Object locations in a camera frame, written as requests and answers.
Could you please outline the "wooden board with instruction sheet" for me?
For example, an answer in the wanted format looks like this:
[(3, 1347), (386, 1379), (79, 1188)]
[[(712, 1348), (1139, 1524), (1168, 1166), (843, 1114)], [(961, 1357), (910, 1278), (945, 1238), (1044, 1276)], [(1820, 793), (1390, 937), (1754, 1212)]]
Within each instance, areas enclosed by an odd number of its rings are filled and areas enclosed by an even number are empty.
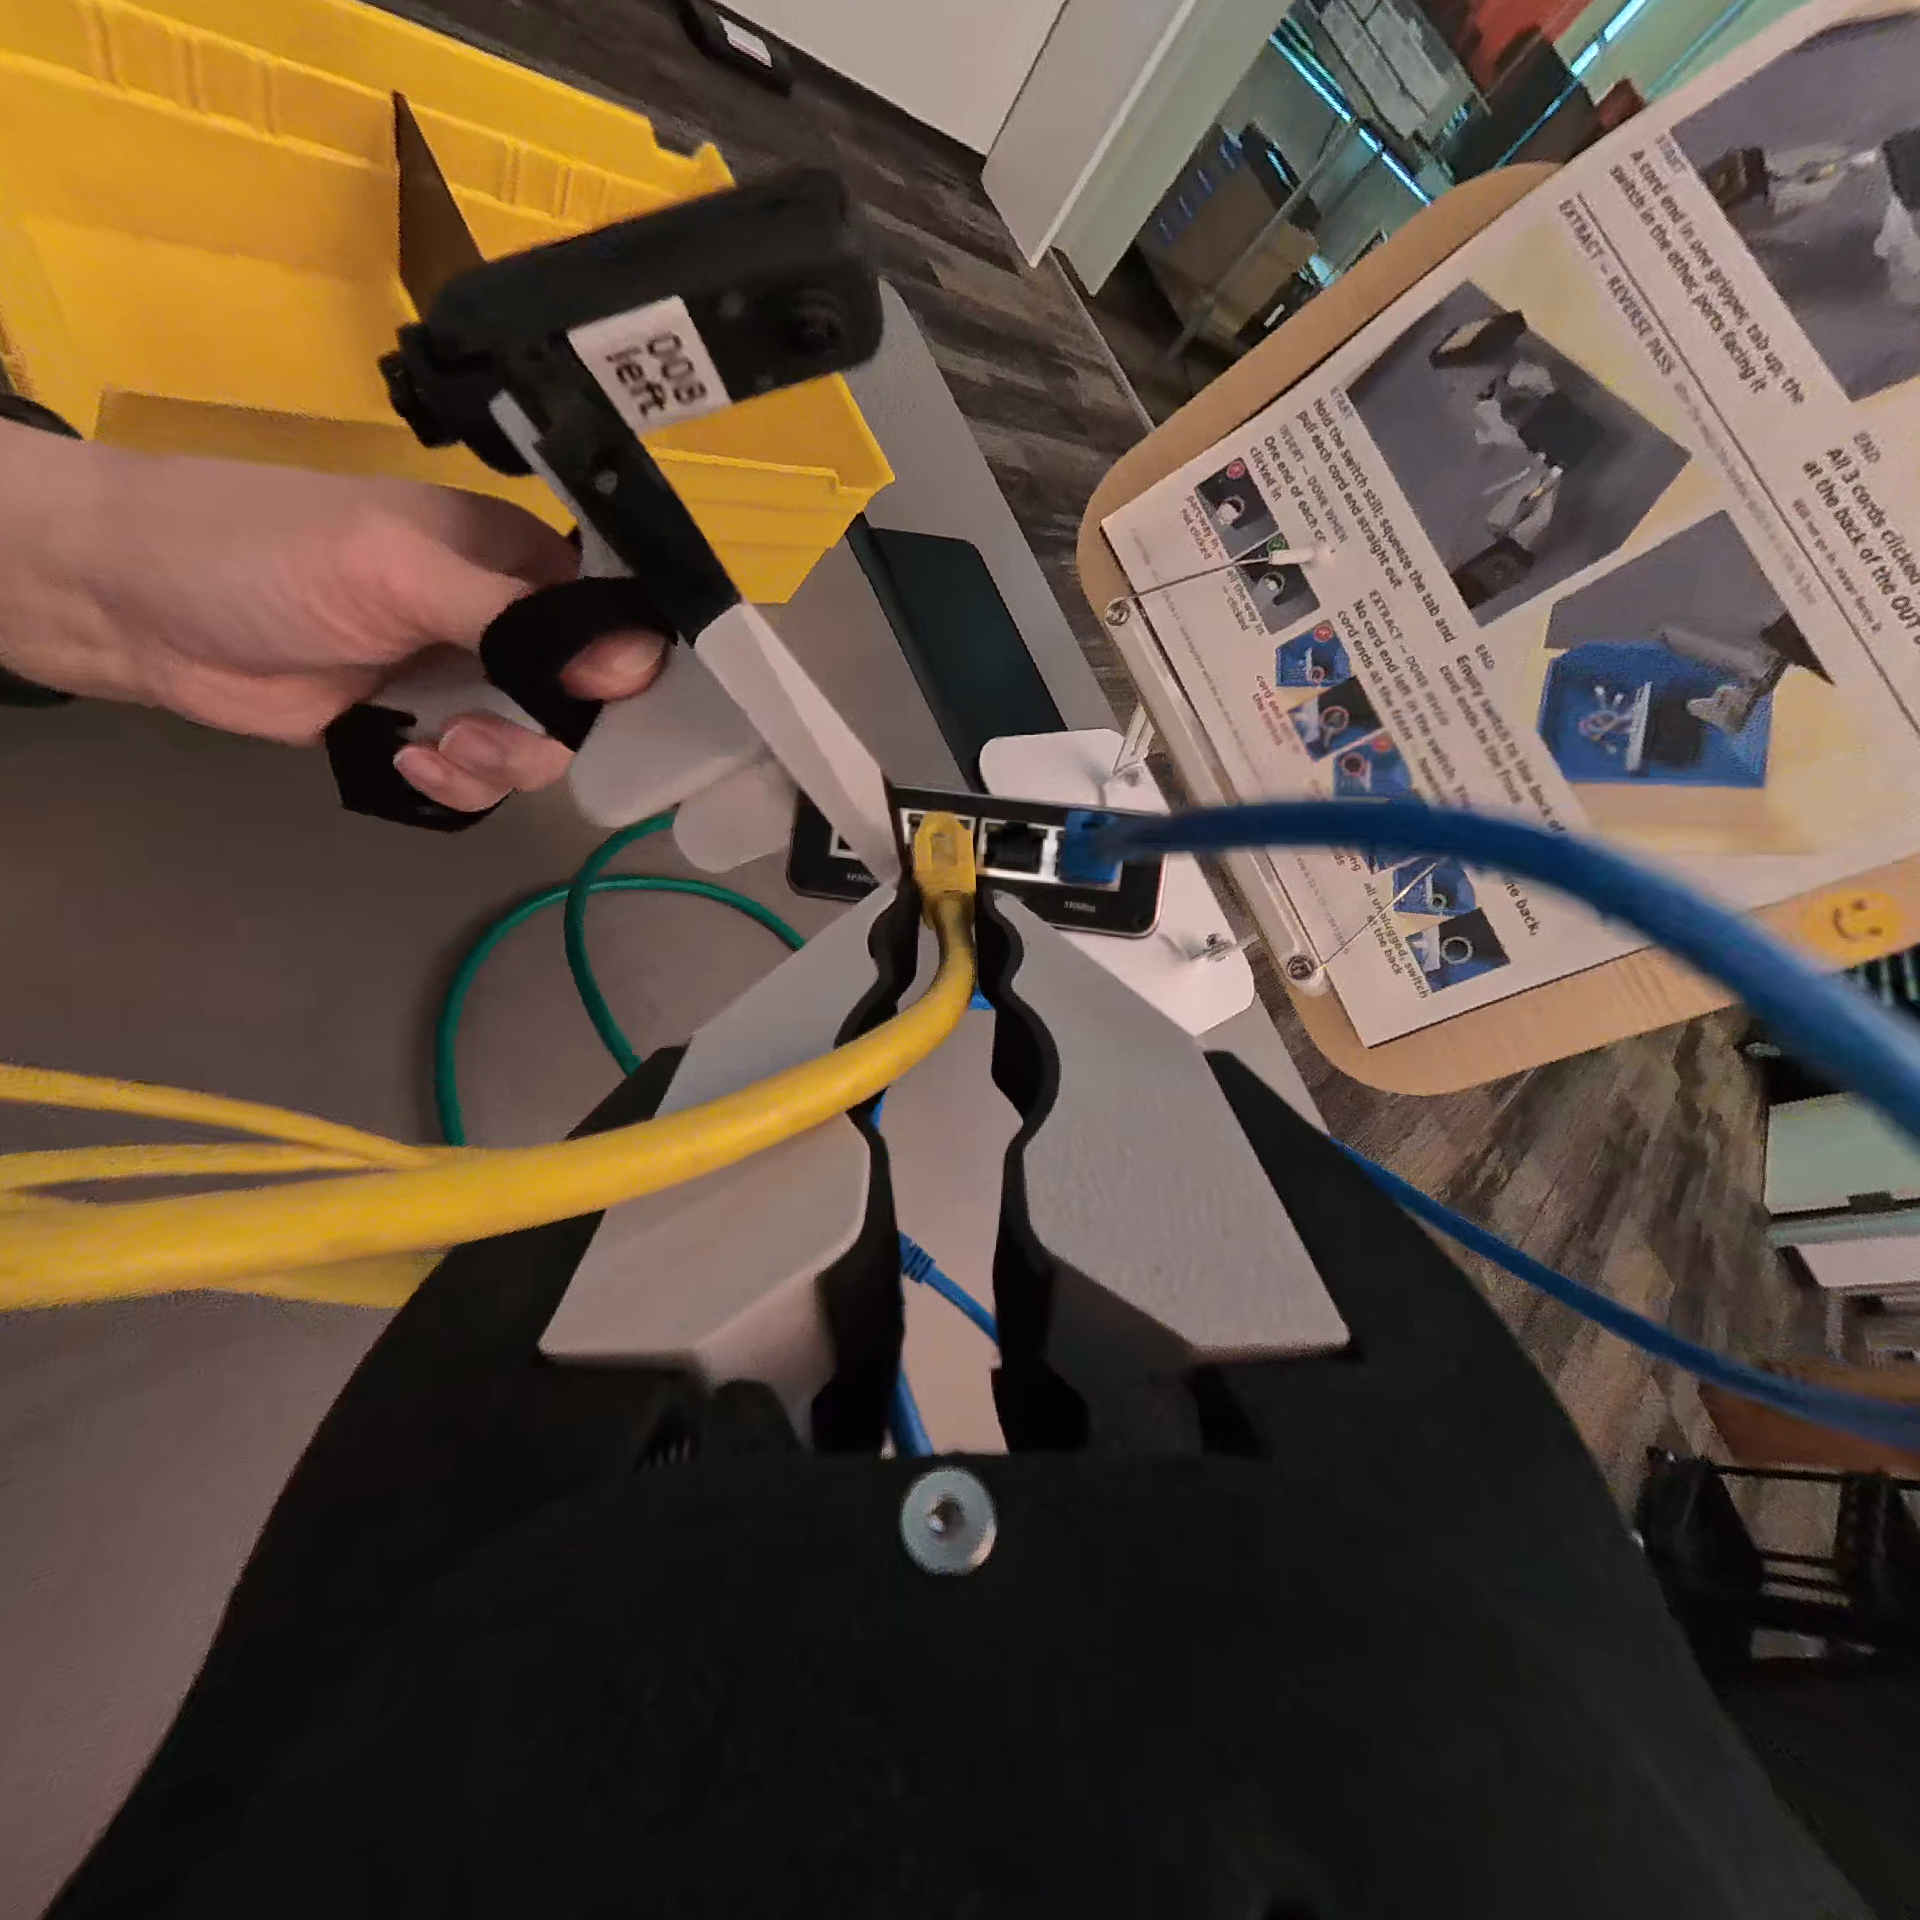
[(1914, 949), (1915, 125), (1915, 4), (1800, 8), (1116, 467), (1083, 581), (1191, 790), (1502, 812)]

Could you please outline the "yellow divided plastic bin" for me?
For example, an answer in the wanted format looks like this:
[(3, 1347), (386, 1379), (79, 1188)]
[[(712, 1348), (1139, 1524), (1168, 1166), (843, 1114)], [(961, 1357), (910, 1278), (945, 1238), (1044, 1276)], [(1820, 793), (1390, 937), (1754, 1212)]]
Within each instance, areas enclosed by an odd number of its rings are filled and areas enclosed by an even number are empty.
[(4, 387), (84, 438), (558, 502), (420, 448), (378, 360), (394, 93), (488, 257), (731, 182), (619, 102), (366, 4), (3, 4)]

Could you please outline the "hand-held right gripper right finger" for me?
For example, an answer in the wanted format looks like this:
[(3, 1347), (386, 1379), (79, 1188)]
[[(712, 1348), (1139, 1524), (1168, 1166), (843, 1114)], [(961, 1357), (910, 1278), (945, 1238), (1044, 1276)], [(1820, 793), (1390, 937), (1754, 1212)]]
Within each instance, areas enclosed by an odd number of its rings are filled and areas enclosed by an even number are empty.
[(1350, 1347), (1201, 1042), (1009, 896), (977, 909), (1015, 1116), (992, 1249), (1010, 1452), (1257, 1452), (1249, 1366)]

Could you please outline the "black ethernet splitter box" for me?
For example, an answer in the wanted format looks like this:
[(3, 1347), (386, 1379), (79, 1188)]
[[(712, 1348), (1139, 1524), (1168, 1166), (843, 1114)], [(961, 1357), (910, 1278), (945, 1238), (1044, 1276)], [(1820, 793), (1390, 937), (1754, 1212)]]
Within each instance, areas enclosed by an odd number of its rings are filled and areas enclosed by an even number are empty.
[[(1110, 817), (1099, 810), (910, 784), (890, 784), (887, 793), (900, 850), (910, 850), (923, 812), (953, 813), (974, 834), (977, 882), (1017, 899), (1049, 925), (1144, 940), (1161, 923), (1168, 865), (1164, 854), (1135, 857), (1097, 870), (1073, 868), (1073, 829), (1107, 824)], [(876, 888), (876, 876), (810, 798), (799, 798), (785, 873), (795, 894), (836, 904), (855, 904)]]

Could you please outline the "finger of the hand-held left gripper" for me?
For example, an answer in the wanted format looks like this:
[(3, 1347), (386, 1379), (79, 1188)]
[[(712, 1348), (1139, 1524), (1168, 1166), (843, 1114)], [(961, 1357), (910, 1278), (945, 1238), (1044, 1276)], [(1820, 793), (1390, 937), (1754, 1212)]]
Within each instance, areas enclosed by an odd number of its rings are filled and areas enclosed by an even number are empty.
[(800, 803), (752, 722), (683, 644), (663, 653), (646, 692), (599, 712), (572, 760), (569, 795), (608, 829), (668, 817), (703, 873), (786, 853)]
[(883, 768), (771, 621), (746, 604), (708, 621), (705, 668), (858, 862), (878, 882), (899, 880), (904, 857)]

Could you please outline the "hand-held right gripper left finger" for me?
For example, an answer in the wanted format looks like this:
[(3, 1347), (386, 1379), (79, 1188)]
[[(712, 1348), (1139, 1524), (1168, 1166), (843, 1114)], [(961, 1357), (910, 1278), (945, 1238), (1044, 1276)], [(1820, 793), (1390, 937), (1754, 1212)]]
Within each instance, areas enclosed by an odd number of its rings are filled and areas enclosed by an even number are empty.
[[(663, 1083), (680, 1117), (895, 1014), (921, 908), (874, 894), (703, 1024)], [(551, 1360), (656, 1365), (769, 1388), (823, 1452), (883, 1450), (905, 1333), (876, 1096), (694, 1184), (606, 1212), (542, 1336)]]

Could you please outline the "dark flat pad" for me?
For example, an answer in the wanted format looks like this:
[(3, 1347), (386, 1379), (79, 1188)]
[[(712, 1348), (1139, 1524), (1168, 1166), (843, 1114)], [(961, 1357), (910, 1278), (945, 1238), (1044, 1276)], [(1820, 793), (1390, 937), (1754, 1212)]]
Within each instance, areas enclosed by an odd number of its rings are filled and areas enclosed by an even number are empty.
[(982, 754), (998, 738), (1065, 730), (1015, 616), (972, 541), (855, 517), (849, 552), (968, 784), (982, 784)]

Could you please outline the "white stand base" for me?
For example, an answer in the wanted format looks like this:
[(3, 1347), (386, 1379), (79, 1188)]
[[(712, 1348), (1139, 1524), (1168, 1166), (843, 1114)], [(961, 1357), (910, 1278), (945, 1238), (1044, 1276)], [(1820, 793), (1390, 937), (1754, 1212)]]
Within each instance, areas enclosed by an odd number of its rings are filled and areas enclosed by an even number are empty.
[[(982, 754), (982, 778), (1000, 801), (1168, 813), (1146, 756), (1121, 760), (1126, 753), (1128, 738), (1112, 730), (1000, 737)], [(1242, 937), (1194, 854), (1168, 857), (1152, 932), (1068, 931), (1065, 940), (1194, 1037), (1249, 1013), (1257, 998)]]

